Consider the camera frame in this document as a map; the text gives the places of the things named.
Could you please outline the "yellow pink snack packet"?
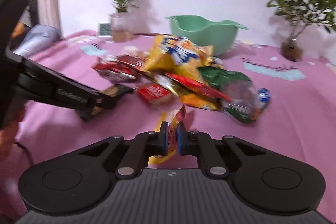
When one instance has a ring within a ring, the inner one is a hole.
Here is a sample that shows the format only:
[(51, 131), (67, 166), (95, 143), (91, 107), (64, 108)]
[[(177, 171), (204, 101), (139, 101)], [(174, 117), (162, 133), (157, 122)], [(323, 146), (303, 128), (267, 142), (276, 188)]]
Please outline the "yellow pink snack packet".
[(155, 126), (155, 131), (158, 131), (162, 122), (168, 123), (168, 154), (166, 156), (152, 156), (149, 158), (150, 165), (163, 164), (169, 161), (177, 153), (177, 125), (179, 122), (183, 122), (186, 117), (186, 107), (182, 105), (180, 109), (173, 111), (162, 111), (159, 120)]

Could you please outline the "white digital clock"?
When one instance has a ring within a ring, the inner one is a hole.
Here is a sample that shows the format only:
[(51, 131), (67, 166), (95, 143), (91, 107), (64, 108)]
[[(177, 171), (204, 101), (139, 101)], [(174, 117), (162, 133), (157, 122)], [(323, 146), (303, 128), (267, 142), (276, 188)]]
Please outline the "white digital clock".
[(111, 36), (111, 25), (110, 23), (100, 23), (98, 25), (98, 36)]

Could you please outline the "green clear snack packet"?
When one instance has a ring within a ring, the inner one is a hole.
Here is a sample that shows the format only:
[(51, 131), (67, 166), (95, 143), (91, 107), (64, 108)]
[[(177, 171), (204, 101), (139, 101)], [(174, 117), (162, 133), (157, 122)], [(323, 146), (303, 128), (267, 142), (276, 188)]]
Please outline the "green clear snack packet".
[(227, 71), (217, 67), (200, 67), (199, 73), (210, 87), (226, 95), (220, 112), (243, 124), (256, 122), (261, 113), (260, 98), (251, 79), (241, 72)]

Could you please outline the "yellow blue snack bag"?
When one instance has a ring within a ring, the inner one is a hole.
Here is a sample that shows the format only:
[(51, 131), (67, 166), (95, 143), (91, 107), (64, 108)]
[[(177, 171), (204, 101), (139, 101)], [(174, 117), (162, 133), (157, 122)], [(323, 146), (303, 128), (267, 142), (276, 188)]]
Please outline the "yellow blue snack bag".
[(141, 70), (163, 71), (204, 83), (198, 68), (210, 64), (214, 47), (198, 46), (185, 37), (158, 35)]

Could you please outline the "long bright red snack bar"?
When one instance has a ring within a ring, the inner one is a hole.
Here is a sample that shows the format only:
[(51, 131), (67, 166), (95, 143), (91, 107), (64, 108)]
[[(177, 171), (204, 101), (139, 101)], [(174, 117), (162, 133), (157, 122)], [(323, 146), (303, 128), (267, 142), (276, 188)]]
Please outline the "long bright red snack bar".
[(185, 76), (175, 75), (175, 74), (166, 73), (166, 72), (165, 72), (165, 76), (176, 81), (177, 83), (181, 84), (185, 88), (188, 88), (189, 90), (193, 91), (196, 94), (209, 97), (209, 98), (216, 98), (216, 99), (221, 99), (221, 100), (226, 100), (228, 102), (232, 102), (232, 99), (228, 97), (227, 95), (225, 95), (224, 93), (206, 84), (203, 84), (199, 81), (190, 79)]

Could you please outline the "plant in glass vase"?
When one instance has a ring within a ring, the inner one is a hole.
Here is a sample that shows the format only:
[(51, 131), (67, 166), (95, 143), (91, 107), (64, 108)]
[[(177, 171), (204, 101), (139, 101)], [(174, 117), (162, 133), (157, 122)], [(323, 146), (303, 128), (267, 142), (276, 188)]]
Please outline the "plant in glass vase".
[(268, 8), (290, 25), (289, 37), (281, 44), (281, 54), (290, 61), (300, 61), (303, 50), (297, 38), (308, 27), (323, 27), (327, 33), (335, 31), (335, 0), (269, 0)]

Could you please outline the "grey pillow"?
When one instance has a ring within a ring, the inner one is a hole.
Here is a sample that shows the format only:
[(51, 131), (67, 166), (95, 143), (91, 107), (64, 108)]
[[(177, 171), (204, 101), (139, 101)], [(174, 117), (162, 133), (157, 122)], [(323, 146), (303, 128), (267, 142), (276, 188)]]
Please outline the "grey pillow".
[(59, 28), (37, 24), (31, 28), (22, 43), (13, 50), (16, 55), (30, 57), (53, 46), (62, 39)]

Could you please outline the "small red snack packet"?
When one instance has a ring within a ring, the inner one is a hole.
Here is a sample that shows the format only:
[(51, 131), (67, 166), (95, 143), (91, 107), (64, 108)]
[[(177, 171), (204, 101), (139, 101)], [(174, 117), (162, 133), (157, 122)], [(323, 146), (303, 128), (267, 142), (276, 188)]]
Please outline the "small red snack packet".
[(147, 105), (155, 108), (171, 103), (174, 100), (174, 96), (171, 92), (155, 83), (145, 84), (138, 87), (137, 95)]

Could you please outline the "green plastic bowl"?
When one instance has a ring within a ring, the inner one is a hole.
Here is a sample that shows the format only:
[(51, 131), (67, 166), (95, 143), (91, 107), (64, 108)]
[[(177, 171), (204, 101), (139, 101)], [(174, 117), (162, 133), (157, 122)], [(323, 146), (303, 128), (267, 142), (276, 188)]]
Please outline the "green plastic bowl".
[(239, 30), (248, 30), (232, 20), (213, 22), (198, 15), (169, 16), (167, 20), (174, 36), (188, 38), (198, 46), (213, 46), (215, 56), (231, 49)]

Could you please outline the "small blue wrapped candy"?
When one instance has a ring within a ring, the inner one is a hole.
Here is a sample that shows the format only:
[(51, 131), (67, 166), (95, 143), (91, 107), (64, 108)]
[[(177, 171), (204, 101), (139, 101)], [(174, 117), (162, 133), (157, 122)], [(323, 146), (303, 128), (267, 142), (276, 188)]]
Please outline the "small blue wrapped candy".
[(266, 88), (261, 88), (258, 90), (258, 108), (264, 109), (266, 108), (270, 101), (271, 101), (271, 93), (268, 89)]

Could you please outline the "red white floral snack bag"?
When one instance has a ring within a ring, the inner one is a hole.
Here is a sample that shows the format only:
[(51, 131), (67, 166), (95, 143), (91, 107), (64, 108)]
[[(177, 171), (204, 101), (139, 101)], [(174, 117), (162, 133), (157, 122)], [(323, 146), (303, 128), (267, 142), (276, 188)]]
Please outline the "red white floral snack bag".
[(137, 80), (135, 71), (120, 63), (116, 56), (110, 54), (98, 57), (96, 63), (92, 65), (92, 69), (113, 84)]

